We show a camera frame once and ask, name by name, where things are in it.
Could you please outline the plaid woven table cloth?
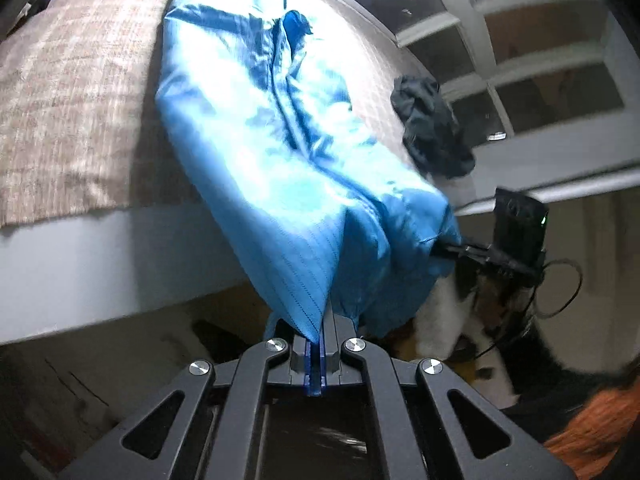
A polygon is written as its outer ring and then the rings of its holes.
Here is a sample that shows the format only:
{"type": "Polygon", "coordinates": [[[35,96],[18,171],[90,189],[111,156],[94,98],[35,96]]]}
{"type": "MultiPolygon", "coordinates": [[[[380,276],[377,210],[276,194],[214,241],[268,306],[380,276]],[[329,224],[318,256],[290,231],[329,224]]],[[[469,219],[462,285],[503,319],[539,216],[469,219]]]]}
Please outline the plaid woven table cloth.
{"type": "Polygon", "coordinates": [[[168,0],[52,0],[1,46],[1,222],[192,203],[155,106],[168,0]]]}

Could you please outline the black crumpled garment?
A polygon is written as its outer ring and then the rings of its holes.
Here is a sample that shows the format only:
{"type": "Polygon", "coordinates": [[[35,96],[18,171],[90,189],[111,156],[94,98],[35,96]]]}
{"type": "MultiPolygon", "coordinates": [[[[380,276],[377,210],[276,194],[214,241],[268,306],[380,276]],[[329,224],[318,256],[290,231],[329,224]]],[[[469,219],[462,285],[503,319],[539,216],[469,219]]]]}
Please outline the black crumpled garment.
{"type": "Polygon", "coordinates": [[[404,125],[402,144],[422,174],[462,178],[475,168],[463,129],[433,76],[396,78],[390,102],[404,125]]]}

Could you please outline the blue shiny jacket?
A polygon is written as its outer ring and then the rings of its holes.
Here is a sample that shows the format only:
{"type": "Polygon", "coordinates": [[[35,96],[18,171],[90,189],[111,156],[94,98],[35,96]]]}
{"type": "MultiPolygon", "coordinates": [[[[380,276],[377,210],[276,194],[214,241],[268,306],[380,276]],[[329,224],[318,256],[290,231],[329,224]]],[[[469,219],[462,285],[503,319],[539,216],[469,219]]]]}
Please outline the blue shiny jacket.
{"type": "Polygon", "coordinates": [[[290,0],[171,0],[155,99],[254,289],[308,339],[328,309],[383,336],[451,271],[448,200],[366,129],[290,0]]]}

